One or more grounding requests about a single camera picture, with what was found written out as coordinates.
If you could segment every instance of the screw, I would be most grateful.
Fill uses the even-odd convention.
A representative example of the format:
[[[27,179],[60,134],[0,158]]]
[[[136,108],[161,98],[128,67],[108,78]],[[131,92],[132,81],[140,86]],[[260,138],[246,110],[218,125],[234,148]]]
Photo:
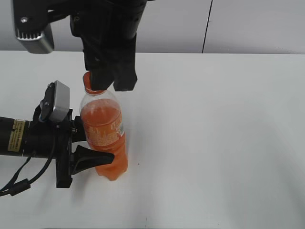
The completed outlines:
[[[80,20],[79,16],[74,17],[74,21],[79,21],[79,20]]]
[[[27,17],[23,17],[23,18],[20,19],[20,21],[22,23],[27,23],[29,21],[29,19]]]

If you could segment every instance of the white wall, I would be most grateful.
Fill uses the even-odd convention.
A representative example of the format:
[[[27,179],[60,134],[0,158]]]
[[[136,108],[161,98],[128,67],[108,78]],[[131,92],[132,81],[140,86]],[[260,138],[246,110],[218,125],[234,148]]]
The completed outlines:
[[[204,53],[305,53],[304,0],[213,0]]]
[[[211,0],[148,2],[138,30],[138,52],[201,53]],[[57,51],[81,51],[70,32],[69,18],[52,24]],[[14,39],[10,0],[0,1],[0,50],[24,50]]]

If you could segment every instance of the transparent plastic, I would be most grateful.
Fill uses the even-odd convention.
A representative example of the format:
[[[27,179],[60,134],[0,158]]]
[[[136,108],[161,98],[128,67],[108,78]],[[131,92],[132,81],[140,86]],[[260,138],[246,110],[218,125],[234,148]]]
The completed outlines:
[[[97,173],[116,180],[127,170],[128,164],[122,113],[117,99],[107,90],[90,94],[86,89],[80,113],[91,149],[115,155],[110,165],[96,167]]]

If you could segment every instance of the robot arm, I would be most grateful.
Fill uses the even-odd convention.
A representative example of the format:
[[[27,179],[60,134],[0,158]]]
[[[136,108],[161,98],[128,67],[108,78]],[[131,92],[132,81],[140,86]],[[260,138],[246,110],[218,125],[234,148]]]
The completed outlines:
[[[148,0],[12,0],[16,38],[31,53],[50,53],[50,23],[70,16],[72,35],[83,43],[93,90],[131,91],[136,32]]]

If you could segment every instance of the orange bottle cap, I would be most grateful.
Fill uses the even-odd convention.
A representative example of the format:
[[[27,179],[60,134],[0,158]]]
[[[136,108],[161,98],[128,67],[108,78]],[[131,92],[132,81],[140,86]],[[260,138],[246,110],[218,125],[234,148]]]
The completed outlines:
[[[88,94],[101,94],[104,92],[104,90],[98,90],[98,91],[93,91],[91,89],[91,83],[90,83],[90,72],[86,72],[86,74],[83,76],[82,80],[84,82],[85,90]]]

